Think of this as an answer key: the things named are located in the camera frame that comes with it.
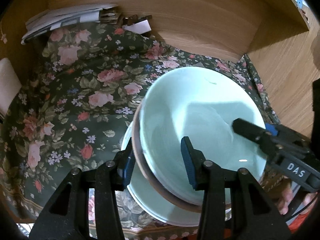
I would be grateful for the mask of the person's right hand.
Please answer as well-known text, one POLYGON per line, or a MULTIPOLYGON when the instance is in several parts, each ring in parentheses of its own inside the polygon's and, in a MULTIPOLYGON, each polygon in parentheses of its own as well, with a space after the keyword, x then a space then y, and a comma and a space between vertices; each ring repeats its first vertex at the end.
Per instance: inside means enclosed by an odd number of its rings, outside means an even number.
MULTIPOLYGON (((277 209, 281 215, 285 215, 289 211, 289 204, 293 200, 293 191, 291 189, 291 180, 285 179, 279 185, 280 197, 277 202, 277 209)), ((303 205, 307 206, 312 202, 314 198, 317 197, 317 193, 308 193, 303 199, 303 205)))

